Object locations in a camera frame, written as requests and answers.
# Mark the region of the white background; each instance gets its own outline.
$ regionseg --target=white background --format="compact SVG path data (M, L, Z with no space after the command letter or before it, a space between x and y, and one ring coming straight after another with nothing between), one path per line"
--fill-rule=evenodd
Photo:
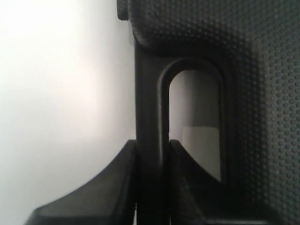
M134 48L115 4L0 0L1 225L22 225L34 208L86 183L135 138ZM196 127L206 149L216 149L210 138L218 131L207 127L217 127L208 121L218 115L206 110L212 118L195 123L188 107L194 101L187 101L217 101L216 86L208 80L203 98L189 96L184 90L195 82L187 74L171 86L170 136L195 148Z

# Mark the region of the white wall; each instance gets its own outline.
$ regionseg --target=white wall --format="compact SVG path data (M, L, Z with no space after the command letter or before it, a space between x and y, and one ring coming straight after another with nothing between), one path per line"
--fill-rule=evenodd
M114 0L0 0L1 225L78 188L135 137L129 36Z

